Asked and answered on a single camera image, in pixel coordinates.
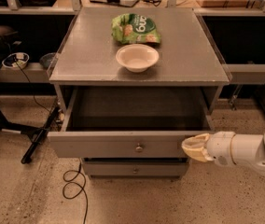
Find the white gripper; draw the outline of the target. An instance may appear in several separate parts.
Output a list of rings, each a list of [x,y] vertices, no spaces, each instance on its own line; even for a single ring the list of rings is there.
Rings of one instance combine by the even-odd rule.
[[[218,132],[210,137],[209,133],[203,133],[185,139],[182,147],[193,160],[214,161],[218,166],[232,167],[234,162],[231,156],[231,141],[235,135],[234,132]]]

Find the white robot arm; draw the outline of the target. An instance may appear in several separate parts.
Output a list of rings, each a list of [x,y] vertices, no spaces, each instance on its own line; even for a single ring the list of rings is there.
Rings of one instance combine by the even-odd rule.
[[[185,139],[181,147],[192,159],[221,167],[243,166],[265,176],[265,133],[203,133]]]

